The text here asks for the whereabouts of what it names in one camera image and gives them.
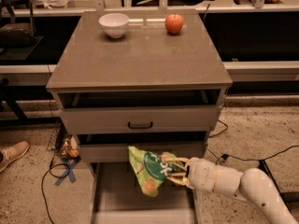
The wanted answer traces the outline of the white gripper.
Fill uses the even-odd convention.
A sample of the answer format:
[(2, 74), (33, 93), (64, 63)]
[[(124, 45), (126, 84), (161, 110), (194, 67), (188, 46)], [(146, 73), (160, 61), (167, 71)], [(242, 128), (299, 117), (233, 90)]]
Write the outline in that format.
[(216, 185), (216, 165), (211, 161), (200, 158), (165, 158), (164, 162), (177, 167), (185, 167), (186, 176), (168, 176), (167, 179), (176, 185), (185, 186), (193, 190), (213, 191)]

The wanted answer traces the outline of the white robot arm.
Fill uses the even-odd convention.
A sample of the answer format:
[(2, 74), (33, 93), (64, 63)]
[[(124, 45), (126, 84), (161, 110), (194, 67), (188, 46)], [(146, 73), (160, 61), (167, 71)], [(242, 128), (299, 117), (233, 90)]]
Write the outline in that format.
[(195, 192), (216, 192), (226, 197), (249, 202), (267, 218), (270, 224), (298, 224), (282, 200), (270, 177), (258, 168), (238, 172), (202, 158), (165, 158), (176, 165), (178, 173), (166, 178)]

